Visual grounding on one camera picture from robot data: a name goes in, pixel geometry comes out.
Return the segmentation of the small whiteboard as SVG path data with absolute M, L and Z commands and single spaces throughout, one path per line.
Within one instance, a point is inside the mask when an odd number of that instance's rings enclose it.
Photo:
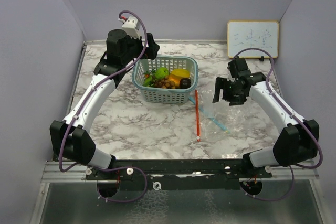
M 227 23 L 227 56 L 243 49 L 259 48 L 273 58 L 279 55 L 279 22 L 275 20 L 230 20 Z

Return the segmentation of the green leafy toy vegetable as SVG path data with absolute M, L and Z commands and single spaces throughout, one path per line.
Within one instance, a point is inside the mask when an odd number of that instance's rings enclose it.
M 147 71 L 143 73 L 145 79 L 143 86 L 144 87 L 156 87 L 158 79 L 156 77 L 156 70 Z

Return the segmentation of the blue zip clear bag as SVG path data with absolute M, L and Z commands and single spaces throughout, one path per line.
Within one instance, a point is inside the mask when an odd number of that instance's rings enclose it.
M 211 120 L 216 126 L 218 126 L 224 132 L 226 132 L 226 133 L 229 132 L 229 130 L 226 126 L 224 126 L 223 124 L 221 124 L 221 122 L 219 122 L 217 119 L 215 119 L 215 112 L 214 112 L 214 108 L 213 108 L 212 105 L 210 105 L 209 103 L 206 103 L 205 108 L 204 108 L 203 106 L 200 106 L 200 103 L 197 102 L 194 97 L 189 97 L 188 99 L 195 106 L 198 106 L 198 108 L 196 109 L 196 128 L 197 128 L 197 131 L 199 131 L 200 127 L 201 127 L 200 113 L 202 113 L 205 119 Z

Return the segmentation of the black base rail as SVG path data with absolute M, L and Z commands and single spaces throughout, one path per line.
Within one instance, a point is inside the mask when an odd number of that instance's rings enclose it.
M 270 178 L 271 169 L 246 167 L 242 159 L 115 160 L 111 172 L 93 169 L 86 180 L 118 183 L 121 190 L 239 190 L 240 180 Z

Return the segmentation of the green toy fruit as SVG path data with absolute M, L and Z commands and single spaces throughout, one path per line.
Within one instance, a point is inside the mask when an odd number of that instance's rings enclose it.
M 169 76 L 170 72 L 166 67 L 159 67 L 155 72 L 156 80 L 165 79 L 166 76 Z

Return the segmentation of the teal plastic basket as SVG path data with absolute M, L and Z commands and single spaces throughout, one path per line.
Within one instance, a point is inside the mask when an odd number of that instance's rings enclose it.
M 138 61 L 133 84 L 146 102 L 184 104 L 198 82 L 198 65 L 190 57 L 157 57 Z

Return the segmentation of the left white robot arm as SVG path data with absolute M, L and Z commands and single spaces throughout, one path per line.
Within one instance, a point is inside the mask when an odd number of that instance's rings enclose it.
M 91 126 L 127 71 L 137 60 L 155 59 L 160 47 L 151 33 L 147 33 L 146 42 L 142 42 L 122 29 L 109 31 L 106 45 L 84 95 L 62 121 L 52 122 L 50 136 L 53 153 L 59 161 L 66 158 L 76 164 L 97 167 L 102 178 L 110 179 L 116 172 L 115 157 L 96 148 L 89 135 Z

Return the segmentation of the brown longan bunch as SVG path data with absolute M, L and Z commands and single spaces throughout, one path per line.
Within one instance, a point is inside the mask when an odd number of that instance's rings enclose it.
M 155 88 L 161 89 L 177 89 L 179 86 L 176 86 L 173 81 L 169 82 L 169 76 L 166 76 L 165 79 L 158 80 Z

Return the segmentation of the orange zip clear bag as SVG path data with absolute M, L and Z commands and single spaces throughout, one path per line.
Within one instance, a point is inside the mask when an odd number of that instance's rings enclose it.
M 201 141 L 201 121 L 199 112 L 203 113 L 203 116 L 206 119 L 210 119 L 215 125 L 217 125 L 225 133 L 229 133 L 229 130 L 226 126 L 221 124 L 215 118 L 215 110 L 212 102 L 212 94 L 210 92 L 199 92 L 195 90 L 195 99 L 194 104 L 196 108 L 196 140 L 197 142 Z

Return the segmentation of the yellow toy fruit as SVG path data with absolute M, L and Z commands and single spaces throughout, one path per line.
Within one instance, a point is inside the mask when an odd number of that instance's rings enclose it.
M 174 69 L 171 71 L 170 75 L 169 75 L 169 82 L 173 81 L 175 83 L 176 86 L 179 85 L 180 80 L 183 78 L 190 78 L 190 72 L 186 69 Z

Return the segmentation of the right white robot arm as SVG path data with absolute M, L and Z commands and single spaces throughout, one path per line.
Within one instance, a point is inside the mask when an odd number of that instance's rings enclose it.
M 213 102 L 223 99 L 231 106 L 243 105 L 247 98 L 255 101 L 276 126 L 279 136 L 275 144 L 243 155 L 241 171 L 254 177 L 264 166 L 298 165 L 318 154 L 319 124 L 296 113 L 271 86 L 261 72 L 252 73 L 244 58 L 228 63 L 232 79 L 215 80 Z

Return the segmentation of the dark purple toy fruit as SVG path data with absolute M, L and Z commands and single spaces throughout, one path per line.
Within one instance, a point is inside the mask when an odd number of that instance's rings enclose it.
M 182 78 L 179 82 L 179 88 L 180 89 L 188 89 L 192 85 L 192 82 L 189 78 Z

